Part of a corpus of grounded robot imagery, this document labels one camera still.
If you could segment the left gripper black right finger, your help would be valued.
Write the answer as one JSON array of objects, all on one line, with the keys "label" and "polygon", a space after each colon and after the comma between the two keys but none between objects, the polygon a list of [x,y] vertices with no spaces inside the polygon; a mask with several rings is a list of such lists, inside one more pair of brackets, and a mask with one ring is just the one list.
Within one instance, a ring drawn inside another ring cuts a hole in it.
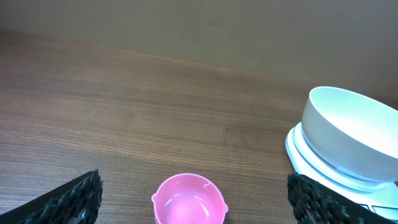
[{"label": "left gripper black right finger", "polygon": [[395,224],[306,175],[288,175],[287,188],[298,224]]}]

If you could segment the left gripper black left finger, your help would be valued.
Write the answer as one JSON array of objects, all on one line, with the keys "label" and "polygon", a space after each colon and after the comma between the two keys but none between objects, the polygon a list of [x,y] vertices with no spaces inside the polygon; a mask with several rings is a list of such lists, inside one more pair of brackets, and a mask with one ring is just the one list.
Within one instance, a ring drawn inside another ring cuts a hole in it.
[{"label": "left gripper black left finger", "polygon": [[1,215],[1,224],[94,224],[102,202],[103,181],[89,171]]}]

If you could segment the pink plastic measuring scoop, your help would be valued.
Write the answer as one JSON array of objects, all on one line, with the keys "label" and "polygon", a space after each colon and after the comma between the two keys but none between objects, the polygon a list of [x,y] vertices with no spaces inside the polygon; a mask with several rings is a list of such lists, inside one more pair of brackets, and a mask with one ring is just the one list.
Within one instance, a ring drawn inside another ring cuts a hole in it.
[{"label": "pink plastic measuring scoop", "polygon": [[151,200],[156,224],[223,224],[229,211],[218,187],[192,173],[169,177]]}]

